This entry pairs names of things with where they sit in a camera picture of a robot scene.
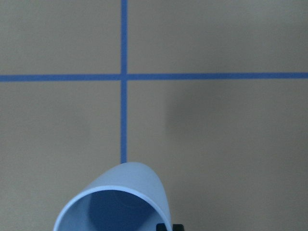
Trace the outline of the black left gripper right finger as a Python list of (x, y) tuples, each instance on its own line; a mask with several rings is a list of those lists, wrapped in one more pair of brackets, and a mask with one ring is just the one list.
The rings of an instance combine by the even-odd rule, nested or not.
[(173, 224), (172, 226), (173, 231), (184, 231), (183, 224)]

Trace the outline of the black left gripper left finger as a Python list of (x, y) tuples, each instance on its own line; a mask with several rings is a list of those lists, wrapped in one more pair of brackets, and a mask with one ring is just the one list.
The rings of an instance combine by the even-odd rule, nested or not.
[(167, 231), (167, 228), (164, 223), (159, 223), (156, 225), (156, 231)]

